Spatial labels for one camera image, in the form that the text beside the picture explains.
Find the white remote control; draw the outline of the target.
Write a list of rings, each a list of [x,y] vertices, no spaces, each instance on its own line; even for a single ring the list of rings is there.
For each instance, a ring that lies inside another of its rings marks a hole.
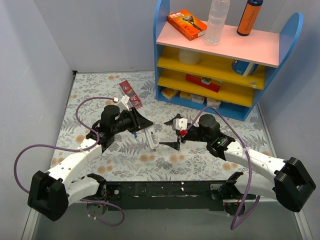
[[[148,144],[149,148],[151,150],[155,151],[160,146],[160,144],[158,142],[154,126],[151,125],[151,126],[145,128],[144,133],[145,133],[147,144]]]

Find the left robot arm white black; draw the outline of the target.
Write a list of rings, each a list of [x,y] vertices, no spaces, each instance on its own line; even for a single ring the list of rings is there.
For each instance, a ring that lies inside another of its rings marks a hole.
[[[102,176],[91,173],[79,181],[74,179],[92,160],[104,153],[115,141],[115,135],[142,130],[149,148],[159,147],[153,122],[143,117],[135,107],[108,105],[92,127],[76,152],[47,172],[38,171],[32,177],[27,204],[52,221],[60,219],[68,206],[82,199],[105,200],[107,181]]]

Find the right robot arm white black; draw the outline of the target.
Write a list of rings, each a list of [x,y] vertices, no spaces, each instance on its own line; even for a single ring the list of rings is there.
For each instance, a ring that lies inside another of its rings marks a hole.
[[[239,141],[221,132],[220,124],[213,115],[202,115],[198,126],[194,126],[177,114],[166,125],[176,132],[177,140],[165,145],[179,150],[180,145],[187,141],[204,142],[214,157],[252,169],[264,177],[264,181],[251,182],[249,193],[252,195],[275,199],[286,209],[298,213],[316,189],[301,160],[295,157],[289,160],[275,158],[252,149],[246,154]]]

